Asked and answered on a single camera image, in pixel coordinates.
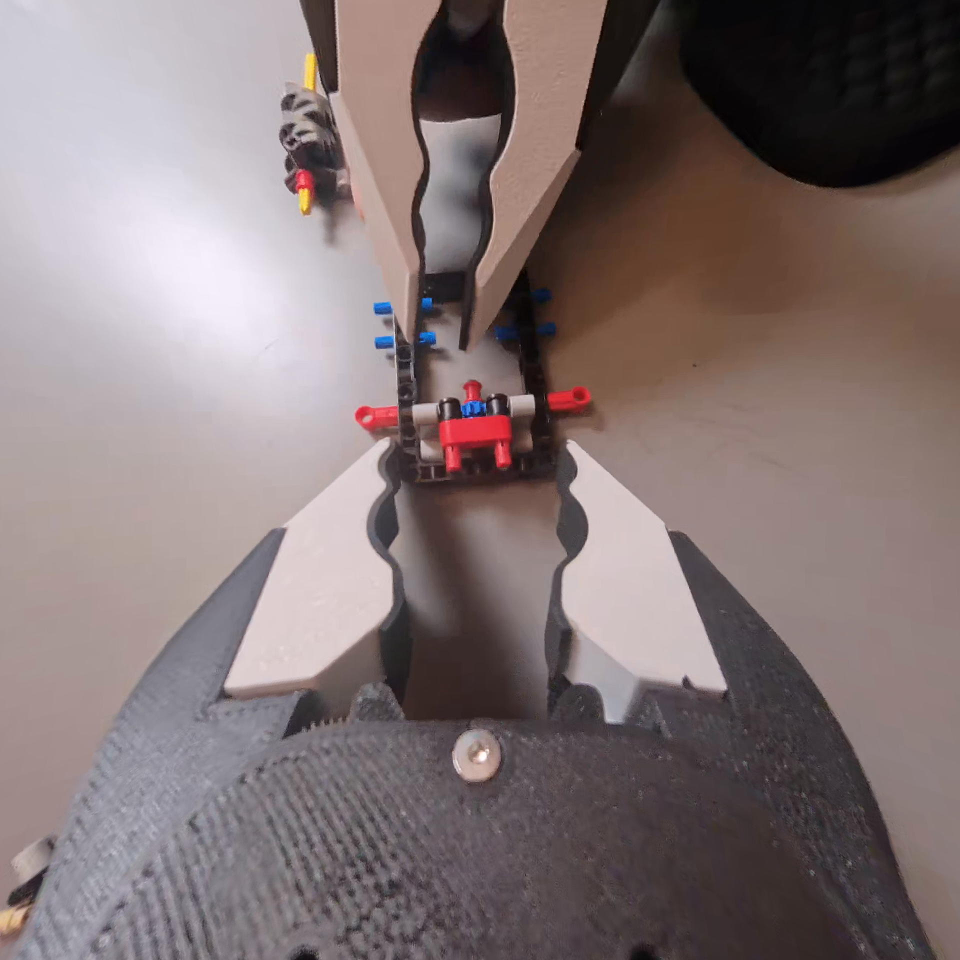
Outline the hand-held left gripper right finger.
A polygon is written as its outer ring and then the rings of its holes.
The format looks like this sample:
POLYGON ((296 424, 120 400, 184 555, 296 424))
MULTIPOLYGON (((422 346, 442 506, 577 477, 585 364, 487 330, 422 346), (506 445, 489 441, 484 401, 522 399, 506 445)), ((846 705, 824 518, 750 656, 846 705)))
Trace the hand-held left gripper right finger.
POLYGON ((548 712, 575 686, 595 690, 614 725, 635 718, 648 692, 725 697, 666 523, 574 440, 558 453, 556 483, 562 557, 544 631, 548 712))

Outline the black lego frame assembly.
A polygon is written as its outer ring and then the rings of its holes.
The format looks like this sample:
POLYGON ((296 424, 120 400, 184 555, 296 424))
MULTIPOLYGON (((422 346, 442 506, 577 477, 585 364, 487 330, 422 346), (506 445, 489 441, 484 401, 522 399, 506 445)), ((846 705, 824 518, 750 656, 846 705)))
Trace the black lego frame assembly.
POLYGON ((421 399, 419 380, 419 361, 439 350, 436 332, 422 329, 410 341, 390 302, 373 304, 373 315, 390 325, 389 333, 374 338, 374 346, 392 357, 396 403, 359 406, 354 419, 368 434, 395 436, 406 481, 466 485, 554 473, 554 417, 586 413, 593 396, 586 386, 548 388, 543 345, 557 330, 552 321, 539 322, 536 311, 551 299, 551 291, 534 287, 522 270, 506 300, 507 319, 491 328, 494 342, 517 361, 519 393, 486 391, 471 378, 462 384, 461 396, 437 400, 421 399))

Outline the grey lego gears yellow axle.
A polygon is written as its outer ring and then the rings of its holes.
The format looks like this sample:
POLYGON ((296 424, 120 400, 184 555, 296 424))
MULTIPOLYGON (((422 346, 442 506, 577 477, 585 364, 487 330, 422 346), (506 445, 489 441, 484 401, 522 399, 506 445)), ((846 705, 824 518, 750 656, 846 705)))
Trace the grey lego gears yellow axle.
POLYGON ((351 176, 315 52, 304 58, 301 83, 285 84, 280 110, 284 183, 301 216, 351 199, 351 176))

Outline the person's right hand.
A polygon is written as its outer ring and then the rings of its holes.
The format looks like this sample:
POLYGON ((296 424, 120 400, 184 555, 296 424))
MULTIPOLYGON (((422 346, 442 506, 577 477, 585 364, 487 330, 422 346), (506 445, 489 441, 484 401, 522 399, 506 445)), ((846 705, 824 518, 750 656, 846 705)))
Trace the person's right hand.
POLYGON ((488 30, 466 39, 443 30, 428 39, 414 85, 421 120, 453 123, 502 114, 507 80, 497 40, 488 30))

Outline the pile of small lego pieces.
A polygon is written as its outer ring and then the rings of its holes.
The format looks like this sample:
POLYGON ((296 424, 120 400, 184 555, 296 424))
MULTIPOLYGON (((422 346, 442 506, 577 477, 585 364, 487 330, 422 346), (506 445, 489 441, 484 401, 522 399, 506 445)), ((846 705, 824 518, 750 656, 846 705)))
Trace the pile of small lego pieces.
POLYGON ((54 834, 38 839, 10 861, 16 883, 2 903, 2 939, 17 936, 29 919, 52 862, 56 842, 54 834))

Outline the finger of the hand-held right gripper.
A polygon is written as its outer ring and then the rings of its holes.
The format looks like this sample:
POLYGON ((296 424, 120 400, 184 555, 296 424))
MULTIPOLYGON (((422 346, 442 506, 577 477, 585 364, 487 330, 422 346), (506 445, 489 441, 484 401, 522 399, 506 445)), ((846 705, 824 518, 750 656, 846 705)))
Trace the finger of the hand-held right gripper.
POLYGON ((337 1, 332 96, 351 185, 406 340, 422 314, 428 159, 414 111, 415 66, 439 1, 337 1))
POLYGON ((489 220, 464 295, 461 350, 477 347, 519 278, 580 158, 583 108, 606 1, 506 1, 498 27, 512 94, 484 198, 489 220))

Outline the dark knit cloth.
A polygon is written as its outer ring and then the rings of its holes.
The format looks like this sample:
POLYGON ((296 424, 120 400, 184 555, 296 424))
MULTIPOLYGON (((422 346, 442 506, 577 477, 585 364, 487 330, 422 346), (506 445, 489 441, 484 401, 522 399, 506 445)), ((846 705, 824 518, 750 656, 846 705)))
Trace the dark knit cloth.
POLYGON ((958 147, 957 1, 692 2, 684 77, 752 154, 870 186, 958 147))

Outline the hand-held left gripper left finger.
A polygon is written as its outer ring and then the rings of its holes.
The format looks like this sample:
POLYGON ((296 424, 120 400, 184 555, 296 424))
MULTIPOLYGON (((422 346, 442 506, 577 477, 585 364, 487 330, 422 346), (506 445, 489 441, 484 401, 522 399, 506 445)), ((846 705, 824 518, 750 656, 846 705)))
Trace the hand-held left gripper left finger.
POLYGON ((352 702, 369 683, 406 692, 412 636, 399 534, 400 450, 381 439, 297 512, 226 675, 237 700, 315 691, 352 702))

